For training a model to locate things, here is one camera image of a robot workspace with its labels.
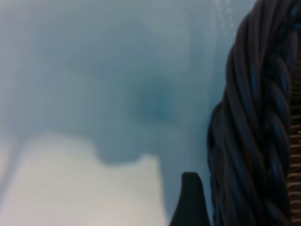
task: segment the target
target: dark braided cord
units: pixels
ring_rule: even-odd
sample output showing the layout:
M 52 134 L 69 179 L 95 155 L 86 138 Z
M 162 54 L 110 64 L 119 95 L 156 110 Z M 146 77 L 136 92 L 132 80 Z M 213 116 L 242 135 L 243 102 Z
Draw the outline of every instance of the dark braided cord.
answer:
M 287 226 L 291 74 L 301 0 L 259 0 L 230 51 L 208 160 L 216 226 Z

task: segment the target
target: white surface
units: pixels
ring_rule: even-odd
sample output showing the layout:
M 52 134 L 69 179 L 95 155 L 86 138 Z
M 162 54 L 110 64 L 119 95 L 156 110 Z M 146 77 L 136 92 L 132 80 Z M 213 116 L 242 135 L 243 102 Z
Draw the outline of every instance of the white surface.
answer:
M 0 2 L 2 226 L 167 225 L 253 0 Z

